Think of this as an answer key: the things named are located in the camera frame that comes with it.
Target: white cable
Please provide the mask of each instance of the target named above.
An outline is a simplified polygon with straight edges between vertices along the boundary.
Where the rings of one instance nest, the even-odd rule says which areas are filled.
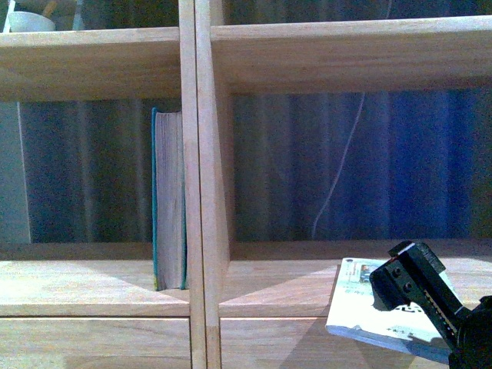
[[[393,3],[393,0],[388,0],[385,19],[390,18],[392,3]],[[364,107],[365,98],[366,98],[366,93],[363,92],[361,95],[361,102],[359,103],[359,109],[357,110],[357,115],[355,116],[354,125],[352,126],[351,133],[348,135],[347,144],[345,144],[344,153],[341,157],[340,165],[338,166],[337,175],[335,175],[335,179],[333,180],[333,183],[331,184],[331,187],[330,187],[330,192],[328,192],[328,196],[326,197],[326,200],[324,201],[323,206],[321,207],[320,211],[316,215],[316,218],[314,219],[313,227],[311,228],[311,240],[314,240],[314,238],[316,237],[317,223],[319,222],[321,216],[323,215],[324,210],[326,209],[326,207],[330,203],[331,196],[333,195],[335,187],[337,186],[338,179],[340,179],[341,171],[344,168],[345,159],[347,157],[348,148],[351,145],[352,137],[354,136],[354,132],[355,132],[355,128],[357,127],[357,124],[359,123],[359,120],[361,119],[362,108]]]

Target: cup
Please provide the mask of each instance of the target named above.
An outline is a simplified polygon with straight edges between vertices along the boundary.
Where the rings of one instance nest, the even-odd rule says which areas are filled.
[[[42,15],[31,12],[12,12],[8,17],[10,32],[50,32],[55,23]]]

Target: book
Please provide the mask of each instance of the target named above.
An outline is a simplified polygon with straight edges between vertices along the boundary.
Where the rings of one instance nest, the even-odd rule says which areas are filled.
[[[187,287],[181,112],[152,110],[152,246],[155,289]]]
[[[344,258],[326,323],[329,333],[447,364],[450,348],[415,303],[392,311],[373,307],[369,275],[385,260]],[[440,276],[451,287],[446,274]]]

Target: light wood grain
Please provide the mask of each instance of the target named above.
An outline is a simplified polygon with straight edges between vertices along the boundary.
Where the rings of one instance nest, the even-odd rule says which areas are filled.
[[[198,83],[198,127],[200,138],[200,185],[204,292],[209,368],[221,367],[218,302],[229,260],[231,230],[231,109],[230,94],[221,74],[214,69],[210,27],[221,22],[217,0],[196,0],[196,45]]]
[[[443,261],[465,305],[473,308],[482,296],[492,294],[492,240],[426,241]],[[256,250],[254,244],[245,244],[243,260],[229,264],[220,315],[327,316],[341,259],[387,260],[387,251],[396,244],[397,241],[272,242],[257,244]]]
[[[444,369],[409,354],[336,337],[325,317],[221,319],[223,369]]]
[[[0,35],[0,100],[179,96],[179,30]]]
[[[189,316],[189,291],[154,291],[152,260],[138,259],[149,245],[96,245],[16,245],[12,259],[0,261],[0,316]],[[26,251],[36,247],[29,257]],[[57,250],[58,258],[74,260],[49,260]],[[83,251],[94,260],[75,260]],[[43,260],[25,260],[36,252]],[[118,252],[127,260],[118,260]]]
[[[194,1],[181,0],[179,32],[181,106],[183,111],[186,242],[190,286],[191,359],[193,368],[207,367],[203,254],[201,243],[200,161],[198,156],[198,97],[194,30]]]
[[[236,93],[472,88],[492,83],[492,17],[211,28]]]
[[[3,318],[0,366],[190,368],[188,319]]]

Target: screw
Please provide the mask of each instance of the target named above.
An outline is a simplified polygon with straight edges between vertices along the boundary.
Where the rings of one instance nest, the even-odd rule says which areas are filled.
[[[412,289],[412,283],[410,283],[410,282],[405,283],[405,285],[403,286],[403,291],[405,291],[407,293],[410,292],[411,289]]]
[[[398,278],[401,276],[401,269],[400,268],[395,268],[393,270],[393,277]]]

